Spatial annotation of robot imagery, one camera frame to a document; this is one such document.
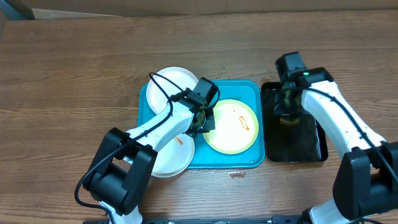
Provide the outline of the green yellow sponge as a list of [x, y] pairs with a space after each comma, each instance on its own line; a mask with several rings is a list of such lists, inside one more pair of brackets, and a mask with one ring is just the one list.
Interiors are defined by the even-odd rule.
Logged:
[[279, 120], [280, 124], [286, 125], [286, 126], [294, 126], [294, 125], [299, 125], [300, 124], [300, 120], [297, 119], [292, 119], [292, 118], [288, 118], [288, 117], [280, 117]]

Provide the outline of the yellow plate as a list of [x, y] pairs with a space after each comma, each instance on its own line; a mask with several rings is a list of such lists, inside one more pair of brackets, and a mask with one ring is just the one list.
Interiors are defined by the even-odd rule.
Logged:
[[204, 133], [205, 141], [223, 154], [239, 154], [249, 149], [259, 134], [254, 111], [238, 100], [221, 100], [213, 108], [215, 129]]

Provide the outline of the white plate with red ring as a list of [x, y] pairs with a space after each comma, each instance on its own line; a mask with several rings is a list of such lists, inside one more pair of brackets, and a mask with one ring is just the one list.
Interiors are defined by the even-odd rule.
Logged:
[[[198, 78], [192, 72], [181, 67], [167, 67], [159, 70], [157, 73], [165, 78], [168, 78], [182, 90], [185, 90], [186, 88], [192, 90], [198, 83]], [[180, 92], [180, 89], [162, 77], [154, 75], [153, 78], [168, 96]], [[147, 85], [146, 98], [149, 107], [155, 114], [159, 114], [167, 105], [167, 99], [165, 95], [152, 80], [150, 80]]]

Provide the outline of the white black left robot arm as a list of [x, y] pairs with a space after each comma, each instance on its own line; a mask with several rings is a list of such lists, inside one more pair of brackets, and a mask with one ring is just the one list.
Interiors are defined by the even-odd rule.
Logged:
[[212, 100], [210, 96], [176, 94], [143, 125], [126, 132], [113, 128], [105, 134], [77, 187], [98, 201], [93, 207], [106, 212], [108, 223], [142, 223], [137, 206], [159, 151], [179, 134], [194, 136], [207, 130], [215, 106]]

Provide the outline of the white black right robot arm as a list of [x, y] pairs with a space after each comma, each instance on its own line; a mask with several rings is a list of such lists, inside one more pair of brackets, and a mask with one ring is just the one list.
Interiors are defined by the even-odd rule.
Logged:
[[373, 131], [323, 68], [279, 72], [277, 108], [289, 118], [312, 115], [335, 145], [341, 164], [327, 202], [302, 213], [302, 223], [361, 223], [397, 209], [397, 143]]

